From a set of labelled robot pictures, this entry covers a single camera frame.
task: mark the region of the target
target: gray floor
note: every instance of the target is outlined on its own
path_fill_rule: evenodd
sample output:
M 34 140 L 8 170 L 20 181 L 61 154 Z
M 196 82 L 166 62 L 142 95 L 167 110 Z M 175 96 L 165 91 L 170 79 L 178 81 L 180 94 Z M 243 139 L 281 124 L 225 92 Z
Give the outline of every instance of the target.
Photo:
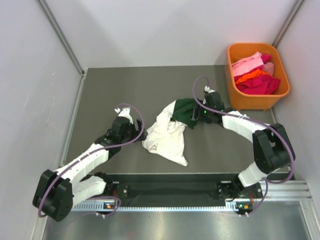
M 71 212 L 43 240 L 310 240 L 299 202 L 265 202 L 250 217 L 233 212 Z
M 117 116 L 119 103 L 135 105 L 143 114 L 146 128 L 157 115 L 176 99 L 192 98 L 194 80 L 205 75 L 229 106 L 224 66 L 161 66 L 90 68 L 84 84 L 74 124 L 67 162 L 84 152 Z M 197 86 L 203 99 L 205 81 Z M 270 111 L 243 111 L 249 117 L 272 123 Z M 107 163 L 95 169 L 105 173 L 238 173 L 253 162 L 252 144 L 218 125 L 198 124 L 184 131 L 184 167 L 159 155 L 151 154 L 140 142 L 123 147 Z

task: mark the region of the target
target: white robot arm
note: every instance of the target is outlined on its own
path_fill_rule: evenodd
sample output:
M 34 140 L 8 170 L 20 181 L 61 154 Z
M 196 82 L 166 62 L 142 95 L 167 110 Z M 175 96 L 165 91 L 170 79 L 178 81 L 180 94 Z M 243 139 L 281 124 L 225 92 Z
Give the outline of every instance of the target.
M 118 113 L 118 117 L 105 135 L 99 137 L 84 153 L 69 164 L 55 171 L 48 169 L 41 175 L 32 201 L 36 208 L 39 208 L 49 185 L 58 175 L 68 169 L 50 190 L 41 209 L 57 222 L 64 219 L 73 206 L 93 196 L 101 195 L 105 191 L 108 180 L 96 175 L 83 180 L 92 170 L 108 161 L 121 149 L 119 146 L 110 149 L 104 148 L 131 141 L 138 137 L 142 131 L 140 119 L 137 119 L 138 130 L 136 130 L 129 107 L 122 110 L 117 108 L 115 111 Z M 147 134 L 143 129 L 138 140 L 145 140 Z
M 232 108 L 225 108 L 218 92 L 206 86 L 204 88 L 204 100 L 199 101 L 208 108 L 230 115 L 208 112 L 197 104 L 192 114 L 193 120 L 208 124 L 219 124 L 223 128 L 243 136 L 253 144 L 254 162 L 232 180 L 232 191 L 235 192 L 237 196 L 245 194 L 247 188 L 257 184 L 261 179 L 266 178 L 269 174 L 290 163 L 289 153 L 286 151 L 280 139 L 273 135 L 270 129 L 244 119 L 248 117 Z M 268 126 L 281 135 L 288 144 L 293 159 L 295 159 L 295 153 L 285 128 L 279 123 Z

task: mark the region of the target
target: plastic laundry basket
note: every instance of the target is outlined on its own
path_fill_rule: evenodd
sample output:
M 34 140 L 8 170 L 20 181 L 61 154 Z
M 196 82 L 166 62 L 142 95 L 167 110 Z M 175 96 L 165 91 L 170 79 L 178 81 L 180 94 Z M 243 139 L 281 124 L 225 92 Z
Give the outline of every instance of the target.
M 270 62 L 274 64 L 273 76 L 281 80 L 279 88 L 272 95 L 245 94 L 236 87 L 231 64 L 249 57 L 256 52 L 270 54 L 272 56 Z M 231 106 L 238 111 L 244 109 L 267 110 L 290 91 L 290 84 L 278 51 L 275 47 L 267 43 L 235 43 L 229 46 L 227 50 L 225 76 Z

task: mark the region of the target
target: magenta cloth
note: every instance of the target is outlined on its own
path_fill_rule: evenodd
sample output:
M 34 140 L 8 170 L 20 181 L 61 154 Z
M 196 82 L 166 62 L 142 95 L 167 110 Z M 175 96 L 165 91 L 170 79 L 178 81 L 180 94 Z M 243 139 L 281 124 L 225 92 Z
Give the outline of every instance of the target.
M 236 82 L 239 78 L 242 78 L 244 75 L 250 74 L 250 73 L 254 72 L 254 71 L 257 70 L 257 69 L 262 70 L 263 67 L 264 67 L 264 65 L 258 66 L 258 67 L 252 69 L 251 71 L 249 71 L 249 72 L 247 72 L 247 73 L 245 73 L 245 74 L 242 74 L 242 75 L 240 75 L 240 76 L 235 76 L 235 77 L 234 77 L 234 81 Z
M 252 69 L 262 66 L 264 62 L 262 61 L 261 56 L 262 54 L 257 51 L 252 56 L 242 58 L 239 61 L 233 63 L 231 65 L 233 77 L 247 74 Z
M 236 87 L 244 94 L 270 95 L 278 89 L 280 81 L 279 78 L 270 75 L 260 75 L 244 81 Z
M 263 65 L 262 71 L 273 76 L 275 71 L 275 65 L 272 62 L 267 62 Z
M 267 62 L 269 62 L 271 59 L 271 55 L 270 54 L 262 54 L 261 56 L 261 60 L 264 64 L 266 64 Z

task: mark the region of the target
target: clothing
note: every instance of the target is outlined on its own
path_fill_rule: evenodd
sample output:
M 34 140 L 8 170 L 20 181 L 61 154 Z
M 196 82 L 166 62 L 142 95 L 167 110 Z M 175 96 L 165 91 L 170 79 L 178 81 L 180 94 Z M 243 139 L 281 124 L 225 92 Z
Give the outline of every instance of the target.
M 245 57 L 240 59 L 239 61 L 233 63 L 232 66 L 232 74 L 233 77 L 240 76 L 243 74 L 247 74 L 252 69 L 262 67 L 264 62 L 261 59 L 262 54 L 260 52 L 256 52 L 252 56 Z
M 256 77 L 259 77 L 260 75 L 269 75 L 268 73 L 260 70 L 260 69 L 257 69 L 251 73 L 247 73 L 245 75 L 243 75 L 241 78 L 239 78 L 236 82 L 235 82 L 235 85 L 238 85 L 238 84 L 241 84 L 249 79 L 253 79 L 253 78 L 256 78 Z
M 263 65 L 262 71 L 273 76 L 275 71 L 275 65 L 272 62 L 267 62 Z
M 182 166 L 188 162 L 183 153 L 185 140 L 183 132 L 186 126 L 193 127 L 198 121 L 192 121 L 196 102 L 194 99 L 178 99 L 170 103 L 156 117 L 156 122 L 148 128 L 148 136 L 142 146 L 152 154 L 158 154 Z
M 270 54 L 262 54 L 261 55 L 261 60 L 264 64 L 266 64 L 267 62 L 269 62 L 271 59 L 271 55 Z
M 267 74 L 248 79 L 236 85 L 236 87 L 244 94 L 270 95 L 278 89 L 280 81 L 279 78 Z
M 186 124 L 189 128 L 194 129 L 198 121 L 191 120 L 196 101 L 193 98 L 179 99 L 175 102 L 172 121 Z
M 258 70 L 258 69 L 261 70 L 261 69 L 263 68 L 263 66 L 264 66 L 264 65 L 258 66 L 258 67 L 252 69 L 251 71 L 249 71 L 249 72 L 247 72 L 247 73 L 245 73 L 245 74 L 242 74 L 242 75 L 239 75 L 239 76 L 235 76 L 235 77 L 234 77 L 234 81 L 236 82 L 237 80 L 239 80 L 240 78 L 242 78 L 244 75 L 251 74 L 251 73 L 253 73 L 254 71 L 256 71 L 256 70 Z

